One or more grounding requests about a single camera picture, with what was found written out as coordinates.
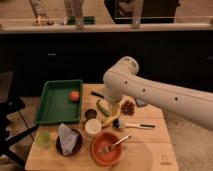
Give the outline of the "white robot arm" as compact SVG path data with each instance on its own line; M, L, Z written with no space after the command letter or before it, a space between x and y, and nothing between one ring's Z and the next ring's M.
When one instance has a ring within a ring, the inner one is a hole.
M103 75L104 98L111 104L124 95L178 114L213 131L213 93L144 79L137 75L138 62L125 56Z

